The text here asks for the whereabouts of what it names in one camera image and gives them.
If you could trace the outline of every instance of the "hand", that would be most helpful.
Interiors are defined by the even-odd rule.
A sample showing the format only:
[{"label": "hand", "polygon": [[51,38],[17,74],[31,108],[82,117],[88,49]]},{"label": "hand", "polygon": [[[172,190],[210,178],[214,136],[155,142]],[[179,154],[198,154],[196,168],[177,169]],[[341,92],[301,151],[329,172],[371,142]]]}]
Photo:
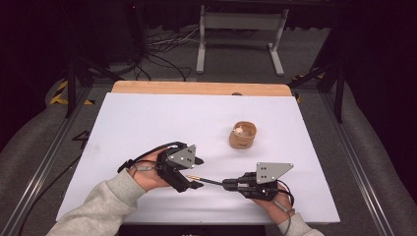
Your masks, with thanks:
[{"label": "hand", "polygon": [[136,163],[130,170],[129,174],[133,176],[133,179],[145,190],[150,191],[155,188],[161,188],[161,187],[168,187],[169,184],[166,183],[163,179],[161,179],[155,169],[147,170],[147,171],[138,171],[135,166],[151,166],[155,167],[155,163],[151,161],[156,161],[157,155],[166,150],[166,148],[163,148],[161,150],[157,150],[156,152],[153,152],[141,160],[149,160],[149,161],[140,161]]},{"label": "hand", "polygon": [[[285,190],[282,185],[278,183],[278,189]],[[288,213],[289,216],[294,215],[294,210],[292,210],[291,202],[289,201],[289,197],[286,194],[278,193],[275,198],[268,202],[268,201],[262,201],[262,200],[252,200],[257,205],[262,207],[269,215],[269,217],[275,221],[276,224],[280,224],[286,219],[288,219]],[[280,209],[273,201],[278,202],[283,207],[285,207],[288,210],[288,213]]]}]

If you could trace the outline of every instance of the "black curtain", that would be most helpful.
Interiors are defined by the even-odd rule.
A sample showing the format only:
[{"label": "black curtain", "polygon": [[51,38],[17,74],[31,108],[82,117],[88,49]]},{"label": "black curtain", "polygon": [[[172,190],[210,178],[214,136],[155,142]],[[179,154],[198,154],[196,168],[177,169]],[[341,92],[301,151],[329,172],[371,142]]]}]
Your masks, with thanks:
[{"label": "black curtain", "polygon": [[346,80],[414,201],[417,200],[417,18],[408,1],[377,0]]},{"label": "black curtain", "polygon": [[0,3],[0,150],[45,108],[45,95],[65,68],[60,35],[42,7],[30,0]]},{"label": "black curtain", "polygon": [[[329,4],[347,4],[355,2],[352,0],[329,0]],[[260,4],[218,4],[212,1],[206,7],[209,12],[226,13],[250,13],[250,14],[277,14],[281,13],[282,7],[263,7]],[[191,25],[198,25],[200,21],[200,8],[198,4],[185,3],[146,3],[145,4],[146,24],[153,29],[162,26],[164,30],[178,31],[180,28]],[[286,27],[295,29],[310,28],[324,29],[331,28],[334,20],[340,13],[339,8],[330,7],[294,7],[288,13]]]}]

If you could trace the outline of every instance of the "silver metal plate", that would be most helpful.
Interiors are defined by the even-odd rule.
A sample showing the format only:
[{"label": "silver metal plate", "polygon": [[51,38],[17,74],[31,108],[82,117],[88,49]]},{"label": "silver metal plate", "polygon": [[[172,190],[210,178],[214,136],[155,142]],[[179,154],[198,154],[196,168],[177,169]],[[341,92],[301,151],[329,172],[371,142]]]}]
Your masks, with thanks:
[{"label": "silver metal plate", "polygon": [[258,162],[257,163],[257,183],[264,184],[277,180],[288,170],[292,169],[294,164],[292,163],[269,163]]},{"label": "silver metal plate", "polygon": [[168,159],[174,163],[192,169],[194,168],[196,160],[196,146],[189,146],[179,150],[169,155]]}]

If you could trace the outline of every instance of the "grey sleeve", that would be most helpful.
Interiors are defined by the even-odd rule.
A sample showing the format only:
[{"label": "grey sleeve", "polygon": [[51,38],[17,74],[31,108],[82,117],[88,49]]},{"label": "grey sleeve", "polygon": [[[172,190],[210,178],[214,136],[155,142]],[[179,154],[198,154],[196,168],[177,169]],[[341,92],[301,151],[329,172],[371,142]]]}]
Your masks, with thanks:
[{"label": "grey sleeve", "polygon": [[64,214],[47,235],[115,235],[146,191],[126,170],[92,189],[86,201]]},{"label": "grey sleeve", "polygon": [[[287,230],[289,219],[278,224],[279,230],[284,233]],[[310,228],[300,213],[291,216],[291,224],[289,226],[286,236],[324,236],[322,232],[317,229]]]}]

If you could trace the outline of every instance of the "wrist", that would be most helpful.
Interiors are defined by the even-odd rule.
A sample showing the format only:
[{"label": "wrist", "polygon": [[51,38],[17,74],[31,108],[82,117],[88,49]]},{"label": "wrist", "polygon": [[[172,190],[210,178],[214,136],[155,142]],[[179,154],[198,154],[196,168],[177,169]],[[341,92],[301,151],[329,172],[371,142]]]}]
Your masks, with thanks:
[{"label": "wrist", "polygon": [[269,208],[267,210],[269,217],[276,223],[280,224],[283,221],[287,220],[289,217],[295,214],[295,209],[291,208],[287,212],[280,209],[278,206],[274,208]]},{"label": "wrist", "polygon": [[133,166],[128,172],[129,175],[135,180],[135,182],[146,192],[156,188],[153,183],[154,181],[148,177],[146,171],[138,171],[136,166]]}]

